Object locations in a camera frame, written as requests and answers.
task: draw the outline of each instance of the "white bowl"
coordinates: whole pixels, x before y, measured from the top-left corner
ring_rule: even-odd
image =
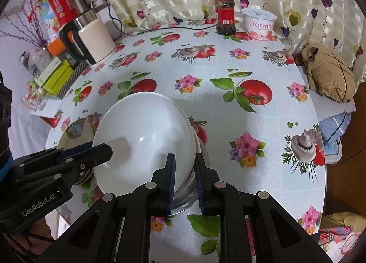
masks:
[[[190,132],[181,111],[163,95],[141,92],[118,101],[101,120],[93,141],[93,146],[107,143],[113,150],[110,161],[93,168],[101,191],[116,196],[133,192],[151,181],[173,153],[176,192],[191,174],[195,142]]]
[[[189,162],[189,163],[191,163],[191,165],[188,166],[186,177],[184,178],[182,184],[179,187],[177,187],[177,184],[175,184],[176,189],[174,190],[174,197],[176,197],[176,196],[180,195],[187,188],[187,184],[191,180],[191,172],[193,171],[193,166],[194,166],[194,161],[195,161],[195,158],[196,158],[196,153],[201,152],[201,147],[199,145],[199,140],[197,141],[198,135],[197,135],[196,131],[193,129],[193,127],[191,125],[191,122],[189,121],[189,118],[184,113],[182,108],[177,103],[175,103],[173,100],[169,99],[168,97],[166,97],[164,95],[160,95],[160,96],[164,97],[165,99],[167,99],[168,101],[173,103],[175,105],[175,107],[178,108],[180,113],[182,113],[182,115],[183,115],[184,119],[186,120],[186,123],[187,123],[187,125],[189,126],[189,129],[190,129],[192,149],[194,150],[194,152],[191,155],[191,159],[190,159],[190,162]]]

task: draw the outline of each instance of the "white kettle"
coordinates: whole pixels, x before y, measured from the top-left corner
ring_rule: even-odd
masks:
[[[74,43],[68,37],[69,32]],[[60,39],[72,58],[88,61],[90,65],[104,63],[117,51],[107,28],[93,9],[65,24],[60,30]]]

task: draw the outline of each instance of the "glass jar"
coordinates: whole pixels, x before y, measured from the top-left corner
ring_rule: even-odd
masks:
[[[216,30],[223,36],[235,35],[234,0],[214,0],[216,12]]]

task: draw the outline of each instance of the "tablecloth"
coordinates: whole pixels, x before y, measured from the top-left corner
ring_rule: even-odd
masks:
[[[303,78],[274,35],[261,42],[239,25],[235,36],[203,30],[209,26],[190,21],[124,38],[111,59],[76,80],[46,147],[56,146],[75,120],[86,117],[97,127],[118,100],[155,91],[190,117],[221,180],[248,193],[268,191],[309,234],[316,233],[325,194],[324,156],[317,145],[312,161],[302,162],[293,152],[294,136],[318,128]],[[93,178],[72,192],[58,209],[69,223],[102,195]],[[218,262],[219,219],[200,214],[195,203],[175,217],[152,218],[151,261]]]

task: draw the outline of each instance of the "blue towel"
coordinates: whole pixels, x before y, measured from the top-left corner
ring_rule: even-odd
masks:
[[[324,144],[324,155],[333,156],[338,155],[339,146],[337,142],[333,142],[332,144]]]
[[[333,144],[341,137],[351,121],[351,114],[344,112],[322,120],[319,123],[323,142],[327,145]]]

